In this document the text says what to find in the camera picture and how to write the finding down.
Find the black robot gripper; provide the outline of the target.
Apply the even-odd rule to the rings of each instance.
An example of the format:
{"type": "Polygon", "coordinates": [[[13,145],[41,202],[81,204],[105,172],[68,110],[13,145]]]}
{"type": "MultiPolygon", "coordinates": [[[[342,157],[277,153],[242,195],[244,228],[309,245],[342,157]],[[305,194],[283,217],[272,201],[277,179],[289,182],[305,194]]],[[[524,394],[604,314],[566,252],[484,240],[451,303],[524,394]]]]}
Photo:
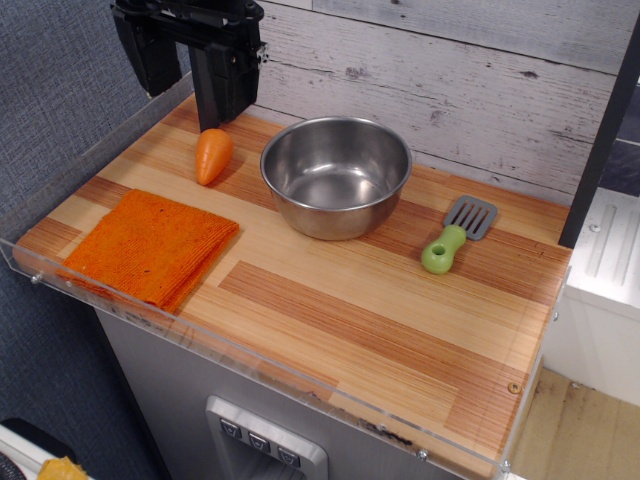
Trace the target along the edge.
{"type": "Polygon", "coordinates": [[[182,78],[175,43],[191,46],[201,131],[235,120],[256,102],[264,18],[257,2],[116,1],[112,14],[136,78],[150,97],[182,78]]]}

